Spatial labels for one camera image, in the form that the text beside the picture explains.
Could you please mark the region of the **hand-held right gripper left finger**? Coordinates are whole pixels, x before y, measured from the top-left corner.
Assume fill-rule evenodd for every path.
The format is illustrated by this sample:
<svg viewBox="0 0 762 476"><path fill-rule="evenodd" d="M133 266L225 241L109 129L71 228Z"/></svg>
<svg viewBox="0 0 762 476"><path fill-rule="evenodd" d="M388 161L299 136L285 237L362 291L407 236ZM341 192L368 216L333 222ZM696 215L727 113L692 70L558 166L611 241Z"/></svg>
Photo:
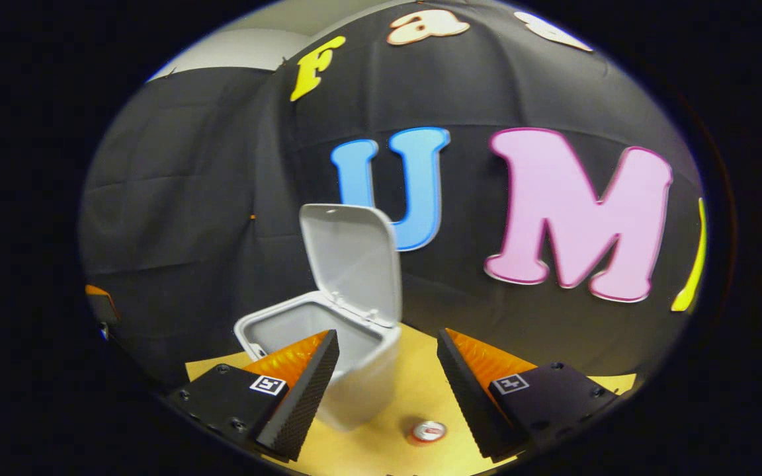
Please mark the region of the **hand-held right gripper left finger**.
<svg viewBox="0 0 762 476"><path fill-rule="evenodd" d="M173 410L243 451L296 461L339 358L335 329L244 368L216 364L167 394Z"/></svg>

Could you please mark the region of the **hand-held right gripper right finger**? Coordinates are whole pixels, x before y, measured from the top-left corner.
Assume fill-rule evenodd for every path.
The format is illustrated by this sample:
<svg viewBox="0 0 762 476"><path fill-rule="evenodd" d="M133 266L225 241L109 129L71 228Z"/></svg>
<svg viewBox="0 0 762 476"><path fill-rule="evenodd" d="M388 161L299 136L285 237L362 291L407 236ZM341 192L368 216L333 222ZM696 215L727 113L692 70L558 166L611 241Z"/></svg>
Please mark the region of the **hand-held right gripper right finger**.
<svg viewBox="0 0 762 476"><path fill-rule="evenodd" d="M568 364L538 366L449 328L437 334L437 356L479 452L494 463L560 445L619 399Z"/></svg>

